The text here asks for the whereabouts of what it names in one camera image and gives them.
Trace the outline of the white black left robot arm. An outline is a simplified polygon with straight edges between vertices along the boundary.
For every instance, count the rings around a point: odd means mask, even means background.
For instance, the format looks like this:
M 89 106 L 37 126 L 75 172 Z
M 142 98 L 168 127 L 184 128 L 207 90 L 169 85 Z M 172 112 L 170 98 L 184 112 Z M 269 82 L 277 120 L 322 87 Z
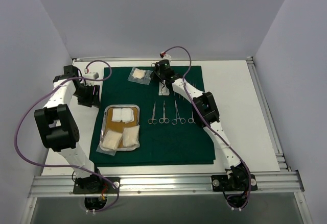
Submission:
M 74 169 L 79 186 L 97 193 L 103 187 L 103 180 L 78 144 L 80 133 L 69 104 L 75 96 L 79 105 L 99 108 L 100 86 L 94 84 L 99 74 L 85 69 L 85 74 L 79 75 L 79 69 L 72 65 L 65 66 L 63 71 L 64 74 L 53 79 L 53 93 L 43 108 L 35 110 L 34 118 L 45 148 L 67 161 Z

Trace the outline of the white gauze pad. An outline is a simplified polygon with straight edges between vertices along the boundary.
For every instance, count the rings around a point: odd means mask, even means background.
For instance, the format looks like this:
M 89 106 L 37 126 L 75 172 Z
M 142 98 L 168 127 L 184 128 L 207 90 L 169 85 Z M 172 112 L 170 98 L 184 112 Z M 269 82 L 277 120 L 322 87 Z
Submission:
M 143 85 L 149 85 L 151 82 L 151 74 L 153 71 L 144 70 L 133 67 L 128 77 L 129 82 L 134 82 Z
M 122 133 L 108 130 L 100 140 L 96 152 L 114 156 L 122 139 Z
M 138 135 L 140 126 L 128 127 L 123 130 L 123 146 L 138 147 Z

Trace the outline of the stainless steel instrument tray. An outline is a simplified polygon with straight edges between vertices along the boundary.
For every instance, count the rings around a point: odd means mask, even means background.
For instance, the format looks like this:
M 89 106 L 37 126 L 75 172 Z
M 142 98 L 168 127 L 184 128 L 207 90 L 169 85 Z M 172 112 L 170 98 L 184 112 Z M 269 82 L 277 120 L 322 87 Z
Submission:
M 124 121 L 113 121 L 112 117 L 114 114 L 114 109 L 131 109 L 133 114 L 133 120 L 130 122 Z M 123 133 L 125 128 L 139 127 L 139 117 L 140 117 L 140 108 L 138 105 L 110 105 L 104 110 L 100 142 L 97 151 L 109 155 L 115 155 L 116 152 L 128 152 L 133 151 L 139 147 L 138 135 L 136 137 L 135 143 L 131 146 L 125 146 L 123 143 L 123 137 L 116 149 L 107 148 L 104 146 L 104 138 L 108 131 L 114 131 L 117 133 Z

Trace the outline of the white gauze square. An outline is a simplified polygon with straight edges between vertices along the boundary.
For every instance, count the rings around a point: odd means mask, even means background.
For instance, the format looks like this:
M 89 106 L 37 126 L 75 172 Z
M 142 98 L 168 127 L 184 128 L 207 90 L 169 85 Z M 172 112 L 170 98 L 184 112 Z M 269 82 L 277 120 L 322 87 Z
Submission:
M 113 122 L 120 122 L 122 121 L 122 108 L 114 108 L 112 110 L 112 119 Z

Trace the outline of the white suture packet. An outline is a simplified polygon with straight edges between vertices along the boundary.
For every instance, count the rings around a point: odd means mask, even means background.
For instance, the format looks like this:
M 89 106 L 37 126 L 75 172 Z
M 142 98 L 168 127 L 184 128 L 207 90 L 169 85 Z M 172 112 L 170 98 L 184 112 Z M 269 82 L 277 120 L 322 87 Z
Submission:
M 158 95 L 159 96 L 169 96 L 170 95 L 169 88 L 167 87 L 165 82 L 160 82 L 159 83 Z

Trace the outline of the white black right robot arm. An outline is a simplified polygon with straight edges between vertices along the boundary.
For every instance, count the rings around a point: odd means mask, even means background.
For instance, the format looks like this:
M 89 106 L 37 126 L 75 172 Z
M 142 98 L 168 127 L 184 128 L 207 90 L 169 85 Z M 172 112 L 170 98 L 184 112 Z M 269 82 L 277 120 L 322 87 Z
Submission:
M 167 85 L 173 92 L 185 98 L 192 105 L 196 125 L 203 128 L 219 151 L 224 170 L 227 173 L 227 184 L 231 189 L 240 189 L 249 179 L 250 171 L 241 156 L 231 146 L 221 121 L 220 113 L 211 92 L 201 91 L 186 80 L 186 75 L 176 73 L 168 59 L 162 59 L 151 65 L 151 78 Z

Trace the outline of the steel scissors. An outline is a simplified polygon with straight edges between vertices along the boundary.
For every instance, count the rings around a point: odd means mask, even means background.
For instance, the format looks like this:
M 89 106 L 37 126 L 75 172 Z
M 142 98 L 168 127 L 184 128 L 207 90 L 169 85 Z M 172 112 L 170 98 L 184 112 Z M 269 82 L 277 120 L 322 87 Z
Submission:
M 157 119 L 155 118 L 155 112 L 156 112 L 156 102 L 154 102 L 153 105 L 152 116 L 151 118 L 148 119 L 148 124 L 150 125 L 155 125 L 158 122 Z
M 166 117 L 166 102 L 163 102 L 162 106 L 162 118 L 159 119 L 160 124 L 168 124 L 170 120 Z

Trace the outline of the dark green surgical cloth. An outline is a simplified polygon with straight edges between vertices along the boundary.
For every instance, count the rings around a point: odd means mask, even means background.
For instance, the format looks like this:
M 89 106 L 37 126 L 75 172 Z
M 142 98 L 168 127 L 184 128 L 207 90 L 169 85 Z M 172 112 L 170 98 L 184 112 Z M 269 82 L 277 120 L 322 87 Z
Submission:
M 177 125 L 148 124 L 156 102 L 155 118 L 162 118 L 163 102 L 166 102 L 166 117 L 175 118 L 174 100 L 181 118 L 192 116 L 191 104 L 174 93 L 159 96 L 159 82 L 149 85 L 129 82 L 131 67 L 105 68 L 110 76 L 103 83 L 101 106 L 96 119 L 89 158 L 98 167 L 212 164 L 215 149 L 208 134 L 194 123 Z M 138 105 L 140 108 L 139 148 L 130 152 L 116 152 L 114 156 L 96 152 L 101 135 L 104 110 L 110 105 Z

